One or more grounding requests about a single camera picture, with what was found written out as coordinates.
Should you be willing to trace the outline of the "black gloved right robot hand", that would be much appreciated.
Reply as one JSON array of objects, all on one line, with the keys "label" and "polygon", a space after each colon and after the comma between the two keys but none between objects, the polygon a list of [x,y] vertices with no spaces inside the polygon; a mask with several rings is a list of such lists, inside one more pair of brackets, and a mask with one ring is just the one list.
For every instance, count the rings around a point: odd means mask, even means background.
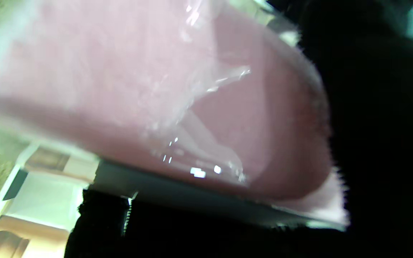
[{"label": "black gloved right robot hand", "polygon": [[413,258],[413,0],[300,0],[351,223],[268,230],[84,190],[66,258]]}]

